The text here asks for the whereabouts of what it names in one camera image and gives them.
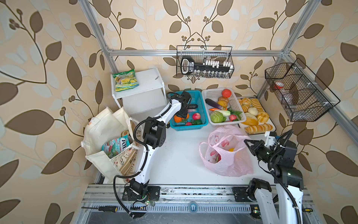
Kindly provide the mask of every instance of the pink plastic bag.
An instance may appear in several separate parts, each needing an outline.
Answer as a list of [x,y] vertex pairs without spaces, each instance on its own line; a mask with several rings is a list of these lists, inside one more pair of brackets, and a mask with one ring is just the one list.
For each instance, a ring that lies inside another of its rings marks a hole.
[[[233,125],[219,127],[210,133],[208,143],[199,144],[199,154],[205,167],[221,176],[240,177],[253,174],[244,139],[250,138]],[[216,162],[218,154],[221,160]]]

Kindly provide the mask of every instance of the tool holder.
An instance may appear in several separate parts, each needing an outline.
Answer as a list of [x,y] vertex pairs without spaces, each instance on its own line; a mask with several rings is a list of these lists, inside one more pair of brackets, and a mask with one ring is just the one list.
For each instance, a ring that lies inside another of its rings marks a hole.
[[[311,77],[303,73],[310,72]],[[294,63],[281,63],[265,70],[265,79],[285,110],[290,121],[316,121],[340,99],[299,58]]]
[[176,47],[176,73],[189,78],[231,78],[235,69],[231,50],[229,46],[179,45]]

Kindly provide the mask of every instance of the white plastic basket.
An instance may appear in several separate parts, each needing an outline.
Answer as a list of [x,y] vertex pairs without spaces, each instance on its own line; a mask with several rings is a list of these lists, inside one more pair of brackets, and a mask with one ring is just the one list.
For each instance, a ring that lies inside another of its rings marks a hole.
[[[218,101],[218,98],[222,96],[221,92],[224,89],[228,89],[231,91],[231,96],[228,98],[229,99],[229,105],[230,107],[235,110],[235,111],[241,111],[241,120],[238,121],[229,121],[229,122],[222,122],[222,123],[213,123],[210,119],[210,114],[212,113],[212,111],[210,111],[209,109],[213,108],[212,106],[208,105],[205,103],[205,99],[211,99],[215,102]],[[237,100],[234,91],[232,91],[232,89],[230,88],[217,88],[217,89],[208,89],[208,90],[203,90],[202,91],[202,96],[203,96],[203,100],[204,100],[204,105],[205,105],[205,110],[206,110],[206,114],[208,115],[208,119],[209,122],[212,125],[227,125],[227,124],[238,124],[241,122],[245,122],[246,121],[246,115],[244,114],[241,105],[239,103],[239,101]]]

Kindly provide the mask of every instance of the bread roll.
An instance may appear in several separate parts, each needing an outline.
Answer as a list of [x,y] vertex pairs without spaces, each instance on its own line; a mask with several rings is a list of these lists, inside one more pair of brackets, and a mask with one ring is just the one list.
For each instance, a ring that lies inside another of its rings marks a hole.
[[243,111],[244,113],[246,113],[246,112],[247,112],[247,109],[249,109],[250,106],[249,106],[249,105],[243,105],[241,108],[242,108],[242,111]]
[[256,118],[260,123],[266,123],[269,120],[269,114],[264,111],[261,111],[256,116]]
[[256,107],[256,109],[257,109],[258,112],[262,112],[262,111],[263,111],[263,108],[262,108],[261,106]]
[[256,107],[250,107],[249,109],[247,109],[247,112],[249,112],[250,114],[252,114],[254,116],[256,116],[258,114]]
[[243,105],[251,105],[251,100],[249,98],[244,98],[242,99],[242,104]]
[[246,127],[245,131],[248,134],[257,134],[257,133],[264,133],[265,131],[270,131],[272,129],[273,127],[271,124],[260,124],[260,125]]
[[249,126],[258,125],[257,118],[254,115],[250,113],[245,113],[245,115],[246,115],[246,121],[242,122],[242,124],[249,125]]
[[251,99],[251,104],[252,104],[252,106],[254,106],[254,107],[259,107],[259,106],[261,106],[261,103],[260,103],[259,100],[256,99],[256,98]]

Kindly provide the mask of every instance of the screwdriver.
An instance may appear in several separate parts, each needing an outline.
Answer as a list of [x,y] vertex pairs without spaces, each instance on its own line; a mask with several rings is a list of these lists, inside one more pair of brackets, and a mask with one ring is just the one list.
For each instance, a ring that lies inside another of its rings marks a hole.
[[100,206],[100,207],[82,207],[83,209],[98,209],[98,211],[116,212],[118,207],[114,205]]

